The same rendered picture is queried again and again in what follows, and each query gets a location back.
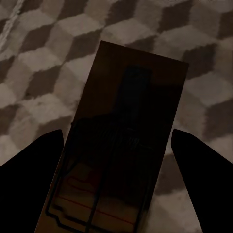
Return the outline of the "mousetrap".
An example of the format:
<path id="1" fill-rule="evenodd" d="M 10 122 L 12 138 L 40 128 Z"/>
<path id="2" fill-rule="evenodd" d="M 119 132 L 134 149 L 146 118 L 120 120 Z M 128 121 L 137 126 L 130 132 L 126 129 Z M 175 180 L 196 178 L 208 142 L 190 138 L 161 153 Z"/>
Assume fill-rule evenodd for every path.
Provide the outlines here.
<path id="1" fill-rule="evenodd" d="M 101 41 L 34 233 L 142 233 L 190 63 Z"/>

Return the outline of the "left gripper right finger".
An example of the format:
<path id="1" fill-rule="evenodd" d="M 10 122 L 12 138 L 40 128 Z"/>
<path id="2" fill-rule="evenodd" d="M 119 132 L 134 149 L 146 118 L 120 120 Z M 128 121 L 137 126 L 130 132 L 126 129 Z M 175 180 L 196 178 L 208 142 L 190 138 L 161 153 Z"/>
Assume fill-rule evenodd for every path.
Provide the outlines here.
<path id="1" fill-rule="evenodd" d="M 171 148 L 203 233 L 233 233 L 233 164 L 177 129 Z"/>

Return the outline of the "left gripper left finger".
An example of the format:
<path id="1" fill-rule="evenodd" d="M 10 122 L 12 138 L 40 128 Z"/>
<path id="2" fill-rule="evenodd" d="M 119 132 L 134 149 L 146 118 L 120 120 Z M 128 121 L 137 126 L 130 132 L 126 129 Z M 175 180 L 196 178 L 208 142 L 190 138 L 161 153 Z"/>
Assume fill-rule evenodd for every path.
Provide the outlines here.
<path id="1" fill-rule="evenodd" d="M 63 149 L 58 129 L 0 167 L 0 233 L 35 232 Z"/>

